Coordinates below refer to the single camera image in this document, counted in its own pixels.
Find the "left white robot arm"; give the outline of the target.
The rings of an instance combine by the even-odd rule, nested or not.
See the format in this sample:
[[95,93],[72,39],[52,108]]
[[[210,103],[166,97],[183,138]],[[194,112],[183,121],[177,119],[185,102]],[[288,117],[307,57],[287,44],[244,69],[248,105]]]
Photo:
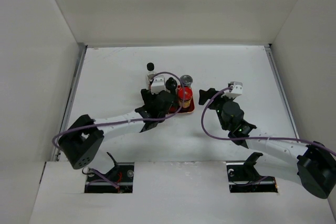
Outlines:
[[126,134],[143,133],[164,122],[175,97],[167,91],[151,94],[143,89],[144,105],[130,113],[107,119],[80,116],[59,138],[58,146],[73,169],[89,168],[99,171],[106,181],[113,181],[118,168],[112,156],[101,150],[103,142]]

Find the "red rectangular tray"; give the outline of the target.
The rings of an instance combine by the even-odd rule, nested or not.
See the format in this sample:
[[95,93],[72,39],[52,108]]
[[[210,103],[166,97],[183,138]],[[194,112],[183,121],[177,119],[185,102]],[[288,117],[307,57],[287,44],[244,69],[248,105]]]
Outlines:
[[[178,104],[178,98],[177,98],[177,90],[180,87],[180,85],[177,86],[176,89],[176,98],[175,101],[173,103],[173,105],[171,106],[171,108],[169,109],[169,114],[174,114],[179,108],[179,104]],[[192,113],[195,109],[195,105],[194,105],[194,99],[192,98],[191,100],[191,106],[188,110],[183,110],[182,108],[179,110],[179,113]]]

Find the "red lid spice jar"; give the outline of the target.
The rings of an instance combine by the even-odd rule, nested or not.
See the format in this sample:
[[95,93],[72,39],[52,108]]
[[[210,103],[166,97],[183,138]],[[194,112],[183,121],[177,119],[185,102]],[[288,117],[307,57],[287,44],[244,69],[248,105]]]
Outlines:
[[179,87],[177,90],[178,104],[183,110],[188,110],[191,106],[193,91],[190,87]]

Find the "black cap sauce bottle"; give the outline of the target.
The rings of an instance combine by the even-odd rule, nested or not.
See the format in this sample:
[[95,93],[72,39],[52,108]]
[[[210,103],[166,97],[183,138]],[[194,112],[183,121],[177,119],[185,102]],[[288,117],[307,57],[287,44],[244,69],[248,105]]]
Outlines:
[[155,68],[154,63],[148,62],[146,64],[146,69],[147,69],[146,82],[147,82],[147,85],[148,85],[149,89],[150,89],[150,86],[153,82],[153,78],[156,75],[156,72],[154,71],[154,68]]

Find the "white label dark bottle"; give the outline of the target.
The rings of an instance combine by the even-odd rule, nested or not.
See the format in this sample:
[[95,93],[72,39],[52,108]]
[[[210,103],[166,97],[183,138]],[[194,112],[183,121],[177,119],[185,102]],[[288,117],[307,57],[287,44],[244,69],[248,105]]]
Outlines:
[[166,89],[170,92],[170,94],[176,95],[176,89],[177,89],[177,81],[173,78],[170,77],[165,83]]

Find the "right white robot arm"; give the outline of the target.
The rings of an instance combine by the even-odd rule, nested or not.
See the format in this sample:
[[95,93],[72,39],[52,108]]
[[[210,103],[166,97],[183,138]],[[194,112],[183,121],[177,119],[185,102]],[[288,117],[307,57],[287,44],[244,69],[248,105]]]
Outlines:
[[205,134],[220,141],[252,150],[244,161],[244,175],[251,180],[280,177],[301,185],[310,194],[327,199],[335,187],[335,152],[322,143],[299,138],[274,137],[244,119],[235,99],[242,94],[241,83],[227,88],[199,90],[199,105],[214,110],[227,137]]

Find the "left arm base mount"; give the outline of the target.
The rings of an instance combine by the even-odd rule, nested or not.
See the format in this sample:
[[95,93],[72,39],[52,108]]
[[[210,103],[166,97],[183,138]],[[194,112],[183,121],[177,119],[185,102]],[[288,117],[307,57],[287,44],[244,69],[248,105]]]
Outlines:
[[134,163],[120,163],[106,152],[111,168],[106,174],[93,172],[91,168],[83,168],[86,175],[84,193],[87,194],[130,194],[133,193]]

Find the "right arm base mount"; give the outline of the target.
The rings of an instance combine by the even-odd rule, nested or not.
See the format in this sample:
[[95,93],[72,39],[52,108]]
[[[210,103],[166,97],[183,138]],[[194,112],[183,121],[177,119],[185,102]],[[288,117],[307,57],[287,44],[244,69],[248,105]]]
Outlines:
[[231,193],[277,193],[277,183],[274,177],[261,176],[255,165],[263,154],[252,153],[245,161],[230,161],[226,163],[229,191]]

